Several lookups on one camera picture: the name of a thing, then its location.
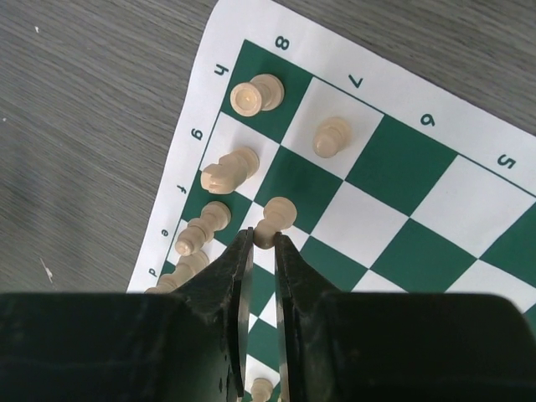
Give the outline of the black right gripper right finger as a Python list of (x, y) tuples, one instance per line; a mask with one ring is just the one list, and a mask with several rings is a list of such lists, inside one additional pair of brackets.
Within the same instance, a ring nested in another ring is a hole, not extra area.
[(508, 299), (345, 292), (274, 245), (282, 400), (534, 400), (535, 338)]

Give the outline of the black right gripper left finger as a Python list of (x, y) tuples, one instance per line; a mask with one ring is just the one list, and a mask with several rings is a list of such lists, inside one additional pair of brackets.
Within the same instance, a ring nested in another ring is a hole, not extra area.
[(252, 271), (242, 229), (169, 293), (2, 294), (2, 400), (237, 400)]

